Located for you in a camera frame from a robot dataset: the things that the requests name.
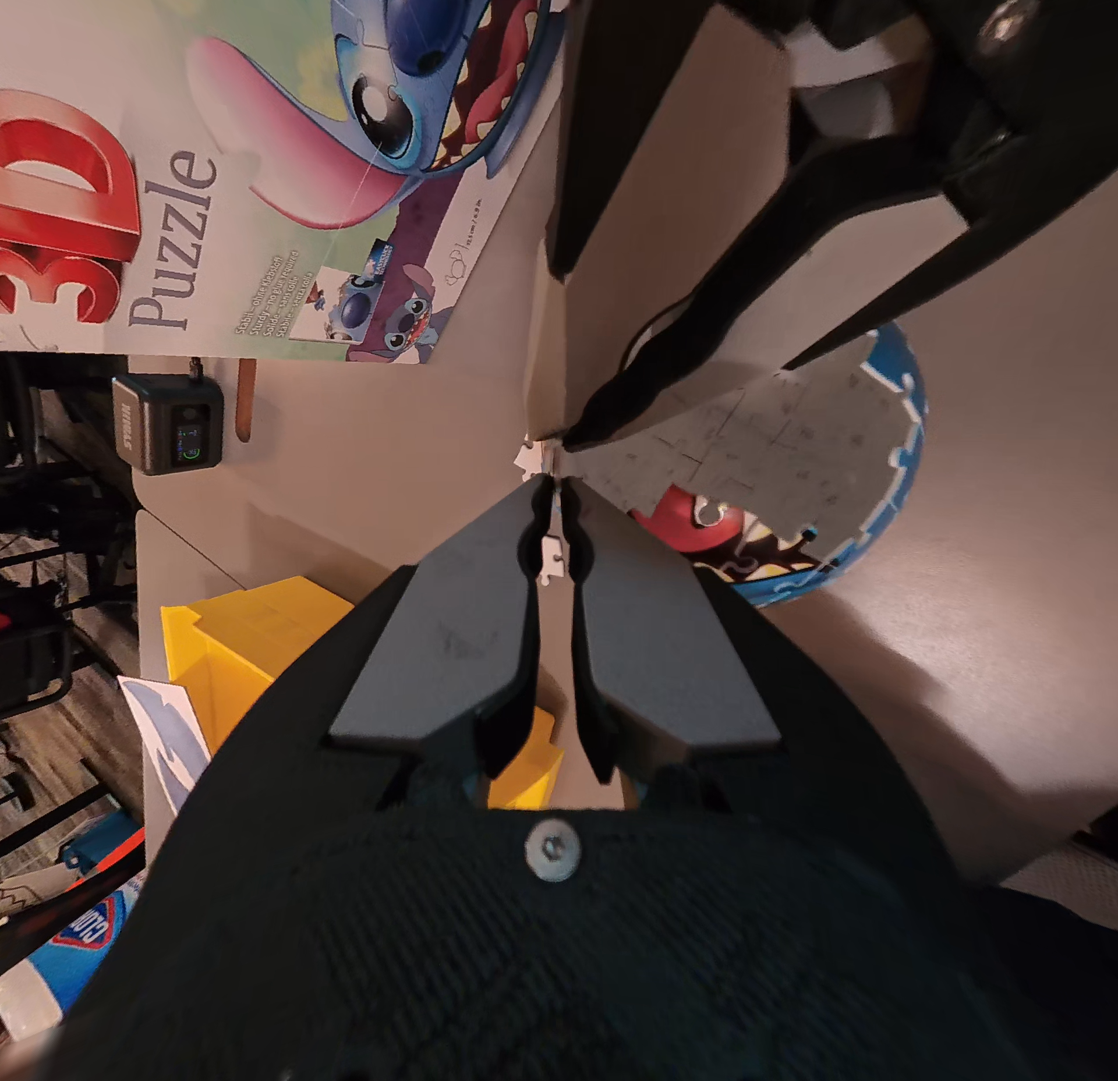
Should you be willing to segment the yellow plastic bin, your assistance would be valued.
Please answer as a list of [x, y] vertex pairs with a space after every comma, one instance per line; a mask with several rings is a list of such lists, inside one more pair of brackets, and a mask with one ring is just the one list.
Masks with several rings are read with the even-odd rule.
[[[190, 700], [203, 764], [280, 674], [352, 609], [304, 577], [162, 608], [170, 683]], [[537, 708], [529, 738], [490, 787], [490, 809], [549, 806], [563, 760], [553, 730], [555, 715]]]

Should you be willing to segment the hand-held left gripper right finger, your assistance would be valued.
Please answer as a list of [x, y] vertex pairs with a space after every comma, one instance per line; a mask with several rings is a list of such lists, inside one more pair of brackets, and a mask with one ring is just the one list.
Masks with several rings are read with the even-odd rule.
[[599, 783], [769, 753], [781, 736], [691, 565], [582, 482], [560, 484], [578, 737]]

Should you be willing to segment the printed puzzle box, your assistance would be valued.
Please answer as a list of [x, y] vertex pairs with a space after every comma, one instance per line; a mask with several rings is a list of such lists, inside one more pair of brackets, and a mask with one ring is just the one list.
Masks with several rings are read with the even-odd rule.
[[2, 351], [424, 364], [569, 0], [2, 0]]

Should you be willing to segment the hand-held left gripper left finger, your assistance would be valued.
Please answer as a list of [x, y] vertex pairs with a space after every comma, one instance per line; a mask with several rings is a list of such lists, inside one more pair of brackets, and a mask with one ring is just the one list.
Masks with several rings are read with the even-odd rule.
[[537, 475], [423, 558], [331, 726], [334, 745], [463, 778], [504, 771], [536, 715], [553, 492]]

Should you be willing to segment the grey power bank with display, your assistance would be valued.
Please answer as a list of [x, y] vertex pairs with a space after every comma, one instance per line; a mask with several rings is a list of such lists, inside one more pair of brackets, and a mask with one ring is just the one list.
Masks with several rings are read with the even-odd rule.
[[222, 459], [222, 390], [201, 374], [116, 374], [114, 445], [132, 470], [155, 476], [212, 470]]

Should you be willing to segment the blue puzzle ball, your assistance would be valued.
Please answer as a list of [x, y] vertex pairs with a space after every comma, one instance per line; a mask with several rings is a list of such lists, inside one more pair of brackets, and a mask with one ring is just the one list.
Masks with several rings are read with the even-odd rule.
[[927, 415], [915, 350], [890, 322], [559, 464], [762, 608], [823, 588], [885, 533]]

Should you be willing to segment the black office chair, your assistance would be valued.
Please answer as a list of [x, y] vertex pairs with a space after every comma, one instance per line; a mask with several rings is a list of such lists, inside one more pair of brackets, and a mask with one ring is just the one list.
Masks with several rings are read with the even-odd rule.
[[103, 472], [45, 432], [42, 393], [70, 421], [97, 432], [91, 393], [107, 379], [49, 368], [44, 358], [2, 354], [1, 367], [1, 719], [53, 707], [75, 675], [122, 670], [77, 622], [80, 611], [133, 611], [124, 579], [134, 552], [136, 506]]

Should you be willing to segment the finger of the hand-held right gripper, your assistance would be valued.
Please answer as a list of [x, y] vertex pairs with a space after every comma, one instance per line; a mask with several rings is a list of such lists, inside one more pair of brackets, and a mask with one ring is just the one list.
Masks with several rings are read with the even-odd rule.
[[620, 440], [778, 373], [786, 363], [854, 316], [887, 290], [968, 231], [945, 195], [864, 211], [825, 233], [773, 286], [737, 310], [712, 355], [664, 386], [619, 428], [593, 428], [584, 451]]
[[[777, 193], [788, 171], [790, 86], [781, 47], [724, 7], [707, 12], [574, 271], [558, 278], [544, 254], [538, 259], [525, 369], [532, 440], [575, 426], [642, 332], [682, 312]], [[798, 258], [785, 260], [787, 271]], [[761, 290], [735, 279], [743, 306], [787, 271], [764, 275]]]

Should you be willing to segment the white sheet with blue shapes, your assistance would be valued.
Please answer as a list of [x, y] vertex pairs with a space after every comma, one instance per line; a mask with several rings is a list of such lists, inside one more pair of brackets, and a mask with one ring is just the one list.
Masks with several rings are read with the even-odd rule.
[[178, 684], [127, 675], [119, 676], [119, 688], [138, 726], [157, 783], [172, 815], [178, 817], [211, 762], [188, 691]]

